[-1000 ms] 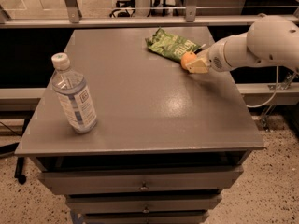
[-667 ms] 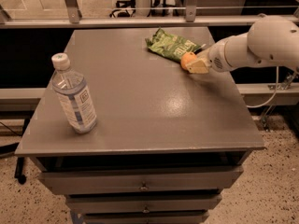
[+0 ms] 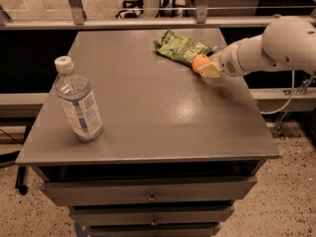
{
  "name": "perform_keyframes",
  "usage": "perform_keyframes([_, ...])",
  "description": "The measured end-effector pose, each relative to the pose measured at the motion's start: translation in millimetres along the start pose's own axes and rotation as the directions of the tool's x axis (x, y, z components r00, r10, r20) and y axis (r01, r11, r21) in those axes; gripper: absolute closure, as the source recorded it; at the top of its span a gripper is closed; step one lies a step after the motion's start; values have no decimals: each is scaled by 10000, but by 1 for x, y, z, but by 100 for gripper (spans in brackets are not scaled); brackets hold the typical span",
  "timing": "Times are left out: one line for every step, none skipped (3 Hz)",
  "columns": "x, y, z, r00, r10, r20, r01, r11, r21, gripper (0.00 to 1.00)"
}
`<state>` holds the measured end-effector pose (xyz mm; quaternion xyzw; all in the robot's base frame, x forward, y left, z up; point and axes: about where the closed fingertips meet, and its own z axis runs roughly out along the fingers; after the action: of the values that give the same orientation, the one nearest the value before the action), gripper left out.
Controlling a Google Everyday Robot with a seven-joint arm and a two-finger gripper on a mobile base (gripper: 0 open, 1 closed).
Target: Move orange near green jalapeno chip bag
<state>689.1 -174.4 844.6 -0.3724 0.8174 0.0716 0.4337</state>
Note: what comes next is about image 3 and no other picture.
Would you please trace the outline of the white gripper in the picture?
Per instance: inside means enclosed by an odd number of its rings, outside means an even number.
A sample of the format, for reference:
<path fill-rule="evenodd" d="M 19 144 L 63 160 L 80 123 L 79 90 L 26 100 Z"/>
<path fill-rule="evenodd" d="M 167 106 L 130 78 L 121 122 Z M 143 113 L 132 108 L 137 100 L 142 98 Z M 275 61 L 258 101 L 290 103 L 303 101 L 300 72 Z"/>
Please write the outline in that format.
<path fill-rule="evenodd" d="M 203 78 L 220 78 L 222 73 L 231 77 L 244 76 L 246 71 L 242 68 L 238 59 L 240 41 L 235 41 L 219 52 L 212 52 L 208 58 L 215 60 L 208 62 L 197 69 Z"/>

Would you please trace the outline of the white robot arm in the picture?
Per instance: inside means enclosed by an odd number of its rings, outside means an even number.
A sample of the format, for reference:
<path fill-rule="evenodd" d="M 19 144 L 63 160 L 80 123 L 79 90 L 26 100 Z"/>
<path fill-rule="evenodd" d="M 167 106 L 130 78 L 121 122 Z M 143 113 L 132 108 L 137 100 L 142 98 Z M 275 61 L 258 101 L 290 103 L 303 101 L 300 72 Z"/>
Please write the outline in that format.
<path fill-rule="evenodd" d="M 261 35 L 235 41 L 219 52 L 198 55 L 193 71 L 204 78 L 220 78 L 265 71 L 316 71 L 316 28 L 295 16 L 279 17 Z"/>

